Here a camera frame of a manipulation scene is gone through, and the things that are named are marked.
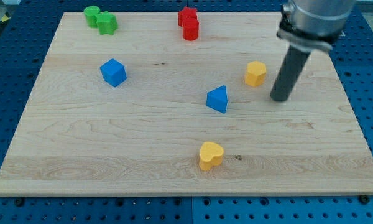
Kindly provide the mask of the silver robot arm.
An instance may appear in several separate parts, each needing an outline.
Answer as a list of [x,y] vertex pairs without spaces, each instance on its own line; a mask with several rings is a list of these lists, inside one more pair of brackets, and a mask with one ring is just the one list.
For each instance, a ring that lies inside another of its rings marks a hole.
[[287,101],[314,50],[328,53],[341,35],[355,0],[289,0],[282,5],[276,36],[289,42],[270,92],[274,101]]

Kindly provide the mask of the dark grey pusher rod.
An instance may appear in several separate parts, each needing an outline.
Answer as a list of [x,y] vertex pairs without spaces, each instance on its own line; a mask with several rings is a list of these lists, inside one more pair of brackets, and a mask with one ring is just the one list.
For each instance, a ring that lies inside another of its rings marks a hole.
[[289,46],[270,92],[271,99],[278,102],[288,100],[310,54]]

